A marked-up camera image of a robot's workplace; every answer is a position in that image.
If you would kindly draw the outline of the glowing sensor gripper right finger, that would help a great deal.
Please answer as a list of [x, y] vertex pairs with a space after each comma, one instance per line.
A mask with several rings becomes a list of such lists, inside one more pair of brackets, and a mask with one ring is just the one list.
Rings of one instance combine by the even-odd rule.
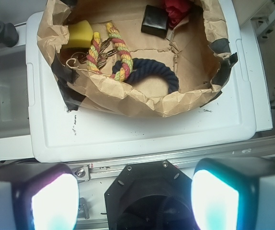
[[275, 230], [275, 157], [203, 158], [191, 203], [202, 230]]

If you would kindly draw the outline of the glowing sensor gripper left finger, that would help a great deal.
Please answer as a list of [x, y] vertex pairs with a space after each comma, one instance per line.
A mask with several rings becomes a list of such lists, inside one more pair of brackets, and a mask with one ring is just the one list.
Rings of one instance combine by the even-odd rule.
[[0, 230], [72, 230], [79, 186], [64, 163], [0, 163]]

